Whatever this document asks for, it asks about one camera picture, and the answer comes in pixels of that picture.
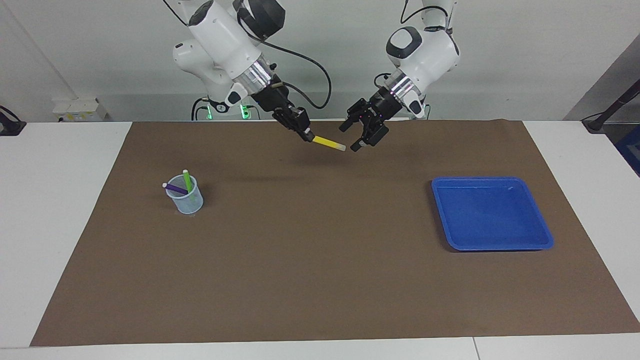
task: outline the yellow marker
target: yellow marker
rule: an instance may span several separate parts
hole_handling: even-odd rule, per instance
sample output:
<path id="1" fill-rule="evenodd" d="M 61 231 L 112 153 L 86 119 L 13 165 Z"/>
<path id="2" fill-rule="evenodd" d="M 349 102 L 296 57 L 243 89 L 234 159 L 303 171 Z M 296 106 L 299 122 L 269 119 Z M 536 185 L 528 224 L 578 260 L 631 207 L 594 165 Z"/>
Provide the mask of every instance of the yellow marker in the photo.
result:
<path id="1" fill-rule="evenodd" d="M 328 146 L 340 151 L 345 151 L 347 149 L 347 147 L 345 145 L 342 145 L 341 143 L 333 142 L 329 139 L 321 138 L 320 136 L 314 137 L 313 142 L 319 143 L 320 145 Z"/>

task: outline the plastic cup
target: plastic cup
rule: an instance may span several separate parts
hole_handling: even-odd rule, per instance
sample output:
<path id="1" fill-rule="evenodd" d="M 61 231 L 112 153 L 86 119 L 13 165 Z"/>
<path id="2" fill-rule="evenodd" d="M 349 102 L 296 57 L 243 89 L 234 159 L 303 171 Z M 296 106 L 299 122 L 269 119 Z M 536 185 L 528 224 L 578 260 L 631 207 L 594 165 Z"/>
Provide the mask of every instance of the plastic cup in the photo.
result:
<path id="1" fill-rule="evenodd" d="M 168 184 L 178 186 L 179 188 L 186 189 L 187 185 L 184 183 L 184 177 L 182 174 L 175 176 L 173 179 L 169 180 Z M 193 189 L 187 194 L 183 195 L 181 193 L 176 193 L 171 190 L 167 190 L 166 194 L 173 200 L 173 203 L 178 207 L 178 211 L 185 215 L 190 215 L 202 207 L 204 200 L 202 195 L 200 194 L 200 189 L 198 188 L 198 181 L 195 177 L 191 176 L 191 184 L 193 185 Z"/>

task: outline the blue tray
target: blue tray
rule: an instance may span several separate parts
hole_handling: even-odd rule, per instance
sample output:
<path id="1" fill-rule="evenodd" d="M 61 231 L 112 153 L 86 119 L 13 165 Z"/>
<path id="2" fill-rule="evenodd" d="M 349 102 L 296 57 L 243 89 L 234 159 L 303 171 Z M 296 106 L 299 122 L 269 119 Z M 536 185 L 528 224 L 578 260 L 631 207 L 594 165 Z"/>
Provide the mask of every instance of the blue tray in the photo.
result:
<path id="1" fill-rule="evenodd" d="M 554 245 L 527 185 L 517 177 L 439 177 L 431 183 L 456 250 L 543 250 Z"/>

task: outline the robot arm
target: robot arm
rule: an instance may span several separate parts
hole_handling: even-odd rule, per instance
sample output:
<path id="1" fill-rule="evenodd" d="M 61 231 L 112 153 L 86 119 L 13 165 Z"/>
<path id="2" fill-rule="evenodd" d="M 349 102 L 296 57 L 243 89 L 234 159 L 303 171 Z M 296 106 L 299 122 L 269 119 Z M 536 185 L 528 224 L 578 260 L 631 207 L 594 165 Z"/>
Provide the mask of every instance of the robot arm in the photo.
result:
<path id="1" fill-rule="evenodd" d="M 422 0 L 422 3 L 426 8 L 422 12 L 424 30 L 406 26 L 391 35 L 386 50 L 396 71 L 369 101 L 360 99 L 350 107 L 346 121 L 340 125 L 345 132 L 355 122 L 362 123 L 362 136 L 351 146 L 353 151 L 366 145 L 375 146 L 389 131 L 384 121 L 402 108 L 418 119 L 423 118 L 429 85 L 458 64 L 460 51 L 451 36 L 451 15 L 457 1 Z"/>
<path id="2" fill-rule="evenodd" d="M 210 103 L 219 112 L 251 96 L 279 123 L 311 142 L 315 135 L 307 111 L 289 101 L 289 89 L 274 73 L 276 65 L 264 58 L 240 25 L 242 21 L 256 38 L 267 39 L 282 29 L 284 17 L 276 0 L 235 0 L 228 10 L 207 1 L 189 21 L 195 41 L 176 45 L 174 59 L 205 83 Z"/>

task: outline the white tabletop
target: white tabletop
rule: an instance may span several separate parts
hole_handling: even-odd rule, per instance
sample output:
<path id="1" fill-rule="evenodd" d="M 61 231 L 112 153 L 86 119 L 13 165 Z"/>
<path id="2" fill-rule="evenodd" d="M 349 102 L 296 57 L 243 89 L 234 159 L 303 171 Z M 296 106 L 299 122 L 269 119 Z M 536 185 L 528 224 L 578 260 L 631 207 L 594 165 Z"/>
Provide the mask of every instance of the white tabletop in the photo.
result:
<path id="1" fill-rule="evenodd" d="M 638 317 L 640 179 L 580 123 L 525 125 Z M 640 358 L 640 334 L 26 348 L 130 126 L 29 124 L 0 138 L 0 359 Z"/>

